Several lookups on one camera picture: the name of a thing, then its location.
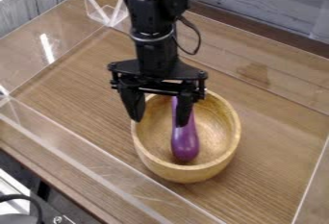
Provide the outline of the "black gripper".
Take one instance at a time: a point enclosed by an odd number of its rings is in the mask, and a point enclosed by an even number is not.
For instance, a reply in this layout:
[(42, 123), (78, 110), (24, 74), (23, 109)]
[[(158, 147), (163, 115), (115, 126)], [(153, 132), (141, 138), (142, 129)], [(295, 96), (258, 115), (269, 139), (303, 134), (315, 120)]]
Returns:
[(109, 64), (113, 89), (118, 91), (135, 122), (141, 122), (145, 116), (147, 93), (178, 96), (177, 126), (184, 127), (189, 122), (193, 103), (206, 97), (209, 74), (181, 59), (176, 36), (133, 35), (131, 39), (135, 58)]

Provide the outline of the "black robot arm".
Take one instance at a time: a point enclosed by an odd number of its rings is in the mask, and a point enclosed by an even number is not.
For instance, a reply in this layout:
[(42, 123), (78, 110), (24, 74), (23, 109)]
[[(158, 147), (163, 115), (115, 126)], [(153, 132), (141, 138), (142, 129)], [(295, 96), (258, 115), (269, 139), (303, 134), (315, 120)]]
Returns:
[(130, 118), (139, 122), (149, 93), (178, 98), (177, 125), (186, 126), (193, 105), (206, 97), (209, 74), (181, 60), (177, 23), (193, 23), (182, 16), (189, 0), (123, 0), (127, 6), (137, 58), (109, 64), (111, 85), (119, 93)]

